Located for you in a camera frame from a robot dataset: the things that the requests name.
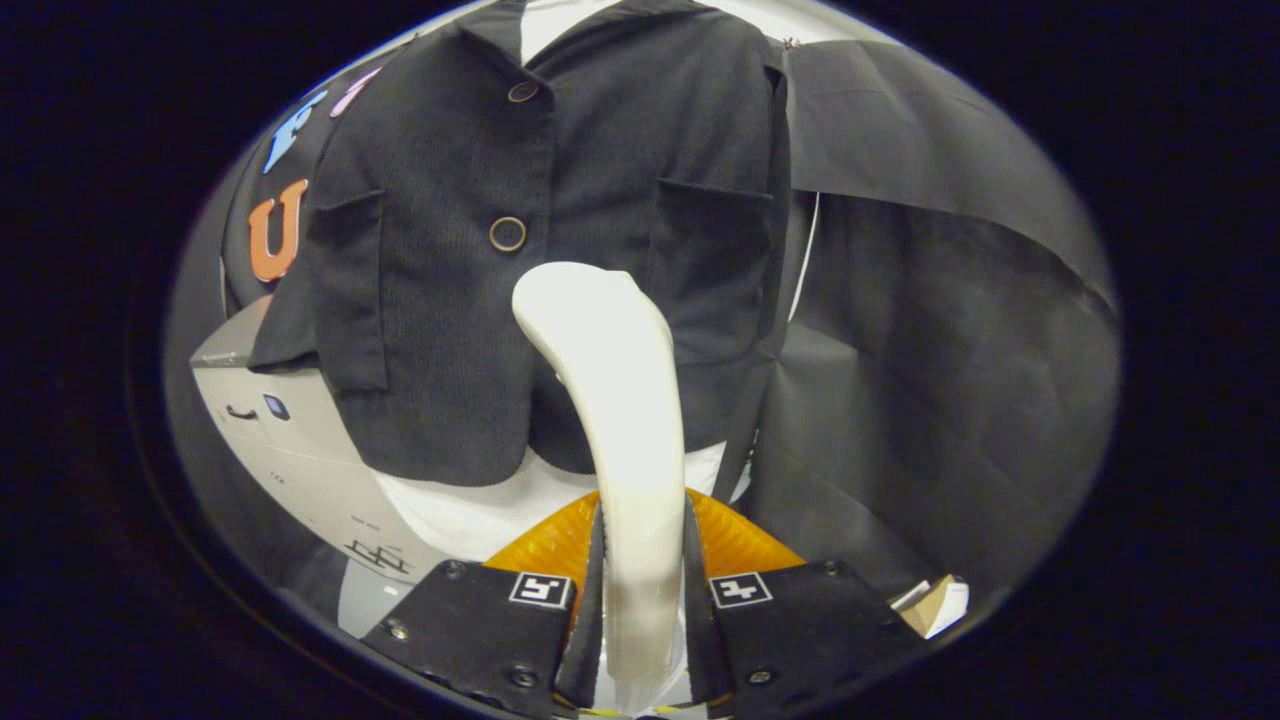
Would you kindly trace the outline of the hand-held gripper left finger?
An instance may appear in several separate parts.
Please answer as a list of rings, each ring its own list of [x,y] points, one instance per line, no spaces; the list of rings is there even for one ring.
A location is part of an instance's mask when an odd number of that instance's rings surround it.
[[[439,562],[362,642],[434,691],[526,719],[576,719],[602,674],[603,580],[591,492],[484,562]]]

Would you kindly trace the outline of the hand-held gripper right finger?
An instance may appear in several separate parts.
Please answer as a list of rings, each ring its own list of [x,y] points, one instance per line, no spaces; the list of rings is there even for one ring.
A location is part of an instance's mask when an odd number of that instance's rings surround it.
[[[827,714],[925,648],[849,562],[808,561],[694,489],[684,560],[687,670],[709,719]]]

